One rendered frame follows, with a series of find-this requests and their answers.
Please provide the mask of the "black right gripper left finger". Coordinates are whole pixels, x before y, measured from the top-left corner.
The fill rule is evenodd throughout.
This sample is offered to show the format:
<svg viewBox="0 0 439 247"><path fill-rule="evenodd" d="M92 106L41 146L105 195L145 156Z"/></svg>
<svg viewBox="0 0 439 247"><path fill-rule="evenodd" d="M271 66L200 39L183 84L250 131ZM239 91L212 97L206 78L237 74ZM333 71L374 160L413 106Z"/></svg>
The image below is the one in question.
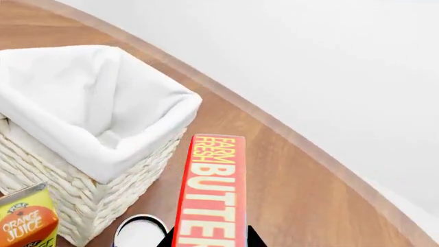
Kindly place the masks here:
<svg viewBox="0 0 439 247"><path fill-rule="evenodd" d="M157 247L174 247L174 228L172 228L165 237L161 240Z"/></svg>

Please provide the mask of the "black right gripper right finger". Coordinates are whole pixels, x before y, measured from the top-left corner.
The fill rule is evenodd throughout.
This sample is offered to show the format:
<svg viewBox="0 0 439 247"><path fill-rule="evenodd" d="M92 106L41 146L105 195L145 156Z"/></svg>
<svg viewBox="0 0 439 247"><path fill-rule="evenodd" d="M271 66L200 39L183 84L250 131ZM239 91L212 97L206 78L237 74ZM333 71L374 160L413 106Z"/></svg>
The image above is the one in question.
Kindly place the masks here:
<svg viewBox="0 0 439 247"><path fill-rule="evenodd" d="M247 246L246 247L267 247L252 226L247 227Z"/></svg>

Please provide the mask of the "red butter box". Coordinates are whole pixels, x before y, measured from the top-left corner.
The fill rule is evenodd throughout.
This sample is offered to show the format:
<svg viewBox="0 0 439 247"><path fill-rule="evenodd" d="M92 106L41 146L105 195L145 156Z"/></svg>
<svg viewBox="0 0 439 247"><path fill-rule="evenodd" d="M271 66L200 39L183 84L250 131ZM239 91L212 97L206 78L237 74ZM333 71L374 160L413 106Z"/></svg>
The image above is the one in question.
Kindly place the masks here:
<svg viewBox="0 0 439 247"><path fill-rule="evenodd" d="M244 137L192 137L171 247L247 247Z"/></svg>

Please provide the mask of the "white woven basket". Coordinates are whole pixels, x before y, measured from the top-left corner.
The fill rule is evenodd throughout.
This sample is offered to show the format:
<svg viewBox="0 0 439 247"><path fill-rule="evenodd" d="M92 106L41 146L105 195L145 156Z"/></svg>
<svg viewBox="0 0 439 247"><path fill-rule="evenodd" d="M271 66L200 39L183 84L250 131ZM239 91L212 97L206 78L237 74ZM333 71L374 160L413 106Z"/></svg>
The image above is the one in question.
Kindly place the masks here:
<svg viewBox="0 0 439 247"><path fill-rule="evenodd" d="M56 167L8 137L9 120L0 114L0 192L8 195L46 182L59 211L58 234L85 247L123 215L162 174L186 129L107 185L68 164Z"/></svg>

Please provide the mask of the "white lined wicker basket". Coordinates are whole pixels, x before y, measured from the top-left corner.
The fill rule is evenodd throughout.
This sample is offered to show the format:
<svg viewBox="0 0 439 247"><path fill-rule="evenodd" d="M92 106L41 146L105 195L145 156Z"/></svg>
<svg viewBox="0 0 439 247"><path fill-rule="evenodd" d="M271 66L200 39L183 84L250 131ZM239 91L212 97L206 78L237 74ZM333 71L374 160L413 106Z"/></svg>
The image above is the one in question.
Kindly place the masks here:
<svg viewBox="0 0 439 247"><path fill-rule="evenodd" d="M180 133L201 102L118 47L0 51L0 113L102 184Z"/></svg>

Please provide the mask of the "white can with dark rim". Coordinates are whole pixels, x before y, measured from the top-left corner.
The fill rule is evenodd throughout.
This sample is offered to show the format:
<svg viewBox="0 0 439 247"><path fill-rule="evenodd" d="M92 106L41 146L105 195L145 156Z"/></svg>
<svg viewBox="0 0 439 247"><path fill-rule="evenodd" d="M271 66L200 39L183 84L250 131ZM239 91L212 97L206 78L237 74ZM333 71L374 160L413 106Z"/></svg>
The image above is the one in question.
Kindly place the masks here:
<svg viewBox="0 0 439 247"><path fill-rule="evenodd" d="M153 215L132 215L118 226L111 247L158 247L168 232Z"/></svg>

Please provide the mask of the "orange juice carton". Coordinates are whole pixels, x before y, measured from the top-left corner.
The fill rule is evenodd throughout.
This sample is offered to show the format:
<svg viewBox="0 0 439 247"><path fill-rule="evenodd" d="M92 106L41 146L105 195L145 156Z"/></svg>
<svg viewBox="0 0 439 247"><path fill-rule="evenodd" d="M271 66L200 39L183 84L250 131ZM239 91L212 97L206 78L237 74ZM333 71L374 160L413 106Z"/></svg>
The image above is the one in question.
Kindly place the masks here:
<svg viewBox="0 0 439 247"><path fill-rule="evenodd" d="M0 197L0 247L56 247L58 224L47 183Z"/></svg>

